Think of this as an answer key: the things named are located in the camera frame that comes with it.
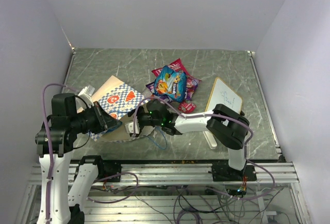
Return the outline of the checkered paper bag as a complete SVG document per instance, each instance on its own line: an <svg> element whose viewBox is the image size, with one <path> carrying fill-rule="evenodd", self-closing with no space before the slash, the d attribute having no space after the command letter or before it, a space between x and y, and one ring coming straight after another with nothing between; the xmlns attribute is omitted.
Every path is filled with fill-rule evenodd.
<svg viewBox="0 0 330 224"><path fill-rule="evenodd" d="M94 141L107 142L128 142L137 139L130 137L125 130L125 123L133 121L129 116L130 111L134 111L137 105L145 96L135 90L133 87L111 76L99 90L95 90L92 95L92 101L99 102L102 109L112 117L120 120L122 125L116 129L107 132L94 134L90 132L90 138Z"/></svg>

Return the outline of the purple snack packet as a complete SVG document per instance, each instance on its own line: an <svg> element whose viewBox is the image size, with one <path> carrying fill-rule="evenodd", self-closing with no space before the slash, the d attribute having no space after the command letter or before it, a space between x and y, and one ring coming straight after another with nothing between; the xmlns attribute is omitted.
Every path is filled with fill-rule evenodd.
<svg viewBox="0 0 330 224"><path fill-rule="evenodd" d="M153 96L159 97L161 99L166 99L168 96L167 95L160 95L155 89L154 89L154 82L151 82L147 85L145 85L146 88L151 92Z"/></svg>

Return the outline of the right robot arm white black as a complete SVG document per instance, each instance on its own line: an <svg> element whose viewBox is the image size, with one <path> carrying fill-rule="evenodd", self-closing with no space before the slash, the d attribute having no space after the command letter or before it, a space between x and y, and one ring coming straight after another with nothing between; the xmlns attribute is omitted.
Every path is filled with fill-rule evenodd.
<svg viewBox="0 0 330 224"><path fill-rule="evenodd" d="M245 175L245 145L253 137L247 118L223 104L203 113L183 114L162 99L147 99L146 109L139 104L133 114L133 136L146 126L158 126L171 136L208 131L228 149L228 176L236 181Z"/></svg>

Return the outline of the blue snack bag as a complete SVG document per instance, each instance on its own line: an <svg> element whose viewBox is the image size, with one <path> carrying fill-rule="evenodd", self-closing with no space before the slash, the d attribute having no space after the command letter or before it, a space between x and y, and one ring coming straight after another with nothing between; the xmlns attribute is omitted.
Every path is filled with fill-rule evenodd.
<svg viewBox="0 0 330 224"><path fill-rule="evenodd" d="M173 101L181 103L186 95L187 76L183 71L175 71L164 66L154 81L155 95L170 97Z"/></svg>

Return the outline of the pink snack bag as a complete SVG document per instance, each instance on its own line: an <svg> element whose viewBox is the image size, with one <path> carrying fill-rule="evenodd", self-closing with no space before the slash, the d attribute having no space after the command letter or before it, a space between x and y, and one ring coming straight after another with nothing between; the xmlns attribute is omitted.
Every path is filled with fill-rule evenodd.
<svg viewBox="0 0 330 224"><path fill-rule="evenodd" d="M187 69L185 68L185 66L183 65L182 61L180 58L178 58L177 60L173 61L172 63L170 63L168 65L168 67L176 72L178 71L183 71L186 75L190 75L189 72L187 71ZM152 70L152 73L155 76L158 76L160 74L160 72L162 71L163 68L158 68L158 69L154 69Z"/></svg>

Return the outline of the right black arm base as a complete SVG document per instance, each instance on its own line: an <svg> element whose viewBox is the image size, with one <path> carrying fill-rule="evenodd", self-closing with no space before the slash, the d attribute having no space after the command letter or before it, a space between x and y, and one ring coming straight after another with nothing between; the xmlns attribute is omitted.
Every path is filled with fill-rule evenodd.
<svg viewBox="0 0 330 224"><path fill-rule="evenodd" d="M242 170L236 170L228 165L228 162L217 161L212 164L208 171L212 175L214 182L243 182L256 181L256 170L253 165L245 164Z"/></svg>

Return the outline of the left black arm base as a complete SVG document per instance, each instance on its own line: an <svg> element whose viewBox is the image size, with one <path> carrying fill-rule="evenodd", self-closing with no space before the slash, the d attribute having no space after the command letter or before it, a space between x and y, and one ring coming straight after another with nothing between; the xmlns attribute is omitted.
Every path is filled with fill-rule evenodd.
<svg viewBox="0 0 330 224"><path fill-rule="evenodd" d="M95 165L98 171L96 180L100 180L105 177L109 177L121 172L122 166L119 161L116 160L103 160L100 155L86 155L83 156L79 161L78 166L75 171L74 179L77 178L79 172L83 165Z"/></svg>

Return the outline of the small colourful candy packet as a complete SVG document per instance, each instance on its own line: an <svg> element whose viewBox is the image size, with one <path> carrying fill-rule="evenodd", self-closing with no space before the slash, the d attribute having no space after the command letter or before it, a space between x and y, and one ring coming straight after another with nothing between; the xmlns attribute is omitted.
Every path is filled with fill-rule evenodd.
<svg viewBox="0 0 330 224"><path fill-rule="evenodd" d="M192 96L195 93L200 82L200 79L194 78L191 75L187 75L185 100L192 100Z"/></svg>

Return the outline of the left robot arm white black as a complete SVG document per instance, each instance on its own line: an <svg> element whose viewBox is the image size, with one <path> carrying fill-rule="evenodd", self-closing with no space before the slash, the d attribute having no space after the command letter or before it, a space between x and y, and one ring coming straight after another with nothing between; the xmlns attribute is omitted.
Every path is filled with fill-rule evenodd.
<svg viewBox="0 0 330 224"><path fill-rule="evenodd" d="M38 223L84 223L84 203L95 181L105 176L102 157L83 156L69 186L69 167L78 134L98 134L115 130L121 121L94 102L81 112L73 93L52 98L52 114L47 116L35 137L42 171L41 207Z"/></svg>

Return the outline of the small red snack packet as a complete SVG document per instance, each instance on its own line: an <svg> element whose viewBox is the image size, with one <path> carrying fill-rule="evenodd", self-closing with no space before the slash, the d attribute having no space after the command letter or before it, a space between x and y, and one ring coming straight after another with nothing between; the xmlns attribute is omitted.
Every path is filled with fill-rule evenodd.
<svg viewBox="0 0 330 224"><path fill-rule="evenodd" d="M178 110L182 113L189 114L192 113L196 108L196 105L192 102L183 101L179 104Z"/></svg>

